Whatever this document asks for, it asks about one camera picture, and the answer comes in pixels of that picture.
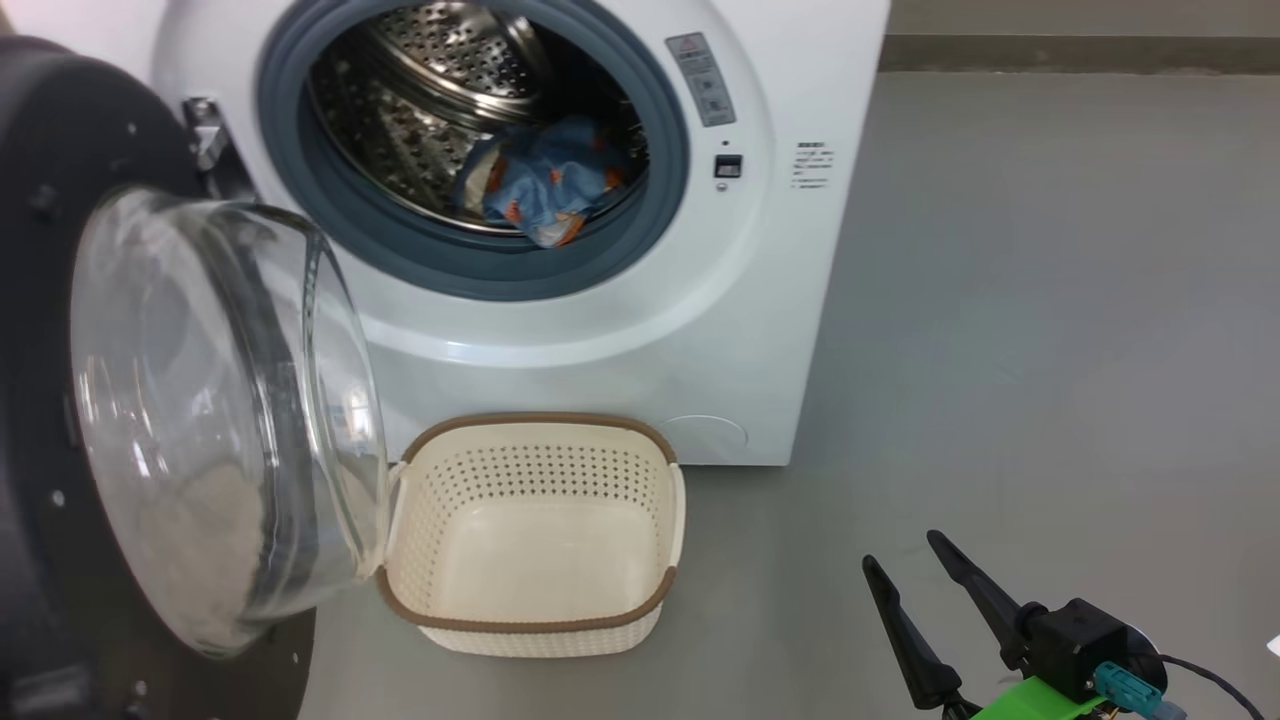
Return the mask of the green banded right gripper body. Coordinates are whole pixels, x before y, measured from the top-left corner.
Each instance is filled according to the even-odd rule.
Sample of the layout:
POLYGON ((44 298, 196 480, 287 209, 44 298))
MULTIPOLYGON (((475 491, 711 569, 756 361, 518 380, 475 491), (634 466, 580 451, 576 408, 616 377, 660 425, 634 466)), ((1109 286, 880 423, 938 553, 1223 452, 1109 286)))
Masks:
POLYGON ((941 684, 942 719, 1082 719, 1091 717, 1103 703, 1102 697, 1074 702, 1052 689, 1039 678, 1029 678, 1000 696, 992 705, 979 707, 959 692, 959 679, 941 684))

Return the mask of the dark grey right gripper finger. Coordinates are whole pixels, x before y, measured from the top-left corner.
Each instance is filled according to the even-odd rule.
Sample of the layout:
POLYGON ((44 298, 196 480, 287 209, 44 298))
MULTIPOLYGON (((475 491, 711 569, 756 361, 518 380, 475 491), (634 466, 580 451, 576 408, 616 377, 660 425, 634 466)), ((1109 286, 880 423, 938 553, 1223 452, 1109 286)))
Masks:
POLYGON ((966 591, 991 629, 1005 666, 1014 671, 1034 671, 1029 623, 1046 615, 1047 607, 1039 602, 1016 602, 943 532, 928 530, 925 538, 945 571, 966 591))
POLYGON ((959 711, 965 705, 959 674, 941 662, 918 630, 902 609, 896 584, 878 560, 872 555, 864 556, 861 570, 913 706, 919 710, 959 711))

